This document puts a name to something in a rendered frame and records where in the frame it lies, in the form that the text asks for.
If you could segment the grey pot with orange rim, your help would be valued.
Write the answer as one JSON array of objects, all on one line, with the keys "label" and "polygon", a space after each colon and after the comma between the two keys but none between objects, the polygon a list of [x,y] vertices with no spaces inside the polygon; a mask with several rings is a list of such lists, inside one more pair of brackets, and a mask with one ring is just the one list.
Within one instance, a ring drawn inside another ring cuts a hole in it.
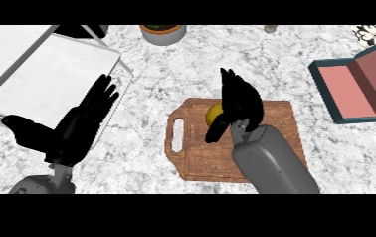
[{"label": "grey pot with orange rim", "polygon": [[187,33],[186,25],[176,25],[167,30],[153,30],[146,25],[142,25],[140,28],[146,41],[158,46],[177,43]]}]

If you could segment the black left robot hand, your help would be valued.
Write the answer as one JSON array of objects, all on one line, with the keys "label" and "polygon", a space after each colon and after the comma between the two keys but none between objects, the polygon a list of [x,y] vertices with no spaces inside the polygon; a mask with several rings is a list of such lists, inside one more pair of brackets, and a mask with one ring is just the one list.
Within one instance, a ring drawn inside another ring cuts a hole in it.
[{"label": "black left robot hand", "polygon": [[72,167],[87,156],[118,97],[112,77],[100,75],[81,103],[69,109],[55,129],[16,115],[3,117],[2,123],[12,130],[16,143],[46,154],[47,163]]}]

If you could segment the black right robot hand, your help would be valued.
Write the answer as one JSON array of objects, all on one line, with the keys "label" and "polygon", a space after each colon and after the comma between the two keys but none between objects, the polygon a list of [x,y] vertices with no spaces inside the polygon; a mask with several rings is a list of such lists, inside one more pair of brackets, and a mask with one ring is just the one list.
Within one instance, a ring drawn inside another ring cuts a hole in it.
[{"label": "black right robot hand", "polygon": [[214,118],[208,128],[206,143],[220,141],[227,127],[239,120],[248,120],[242,130],[252,132],[258,128],[264,117],[263,100],[255,87],[233,70],[220,69],[220,73],[223,113]]}]

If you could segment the yellow lemon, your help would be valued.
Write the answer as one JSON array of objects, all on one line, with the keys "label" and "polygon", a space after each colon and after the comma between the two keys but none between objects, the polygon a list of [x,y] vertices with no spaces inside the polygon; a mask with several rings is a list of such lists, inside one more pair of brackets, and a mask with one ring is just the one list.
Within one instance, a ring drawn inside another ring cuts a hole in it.
[{"label": "yellow lemon", "polygon": [[223,113],[223,108],[221,108],[221,102],[215,102],[205,113],[205,123],[206,126],[212,125],[215,117]]}]

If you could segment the brown wooden cutting board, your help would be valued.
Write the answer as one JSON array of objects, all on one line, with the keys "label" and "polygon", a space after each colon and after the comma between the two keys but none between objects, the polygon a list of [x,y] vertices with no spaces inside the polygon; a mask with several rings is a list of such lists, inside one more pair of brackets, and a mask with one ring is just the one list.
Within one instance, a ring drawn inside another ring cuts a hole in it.
[{"label": "brown wooden cutting board", "polygon": [[[217,99],[187,98],[171,113],[165,139],[167,158],[184,181],[248,183],[232,160],[230,131],[224,132],[217,143],[204,141],[208,130],[205,113],[215,102]],[[263,105],[264,119],[261,123],[277,128],[302,164],[307,164],[291,101],[264,101]],[[173,151],[174,122],[177,119],[184,121],[183,149],[180,152]]]}]

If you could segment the white flat tray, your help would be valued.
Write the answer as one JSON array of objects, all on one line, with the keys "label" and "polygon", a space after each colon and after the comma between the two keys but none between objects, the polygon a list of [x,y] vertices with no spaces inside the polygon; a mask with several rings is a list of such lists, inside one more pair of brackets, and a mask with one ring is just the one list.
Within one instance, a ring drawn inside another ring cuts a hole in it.
[{"label": "white flat tray", "polygon": [[99,44],[52,34],[0,85],[0,116],[18,115],[55,128],[102,74],[125,93],[133,71],[121,53]]}]

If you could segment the black and white patterned object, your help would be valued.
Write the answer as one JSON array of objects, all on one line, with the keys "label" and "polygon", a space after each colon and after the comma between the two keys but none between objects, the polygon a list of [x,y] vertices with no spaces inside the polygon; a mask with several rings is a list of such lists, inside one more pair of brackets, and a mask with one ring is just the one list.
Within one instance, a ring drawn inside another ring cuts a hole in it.
[{"label": "black and white patterned object", "polygon": [[376,44],[376,25],[352,25],[351,31],[364,48],[369,48]]}]

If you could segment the teal and pink open box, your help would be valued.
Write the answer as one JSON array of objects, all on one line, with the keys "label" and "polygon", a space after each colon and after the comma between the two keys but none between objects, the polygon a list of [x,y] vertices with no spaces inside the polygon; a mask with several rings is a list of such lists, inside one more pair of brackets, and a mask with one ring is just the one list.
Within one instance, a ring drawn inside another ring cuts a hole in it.
[{"label": "teal and pink open box", "polygon": [[376,122],[376,45],[352,58],[314,60],[308,70],[333,122]]}]

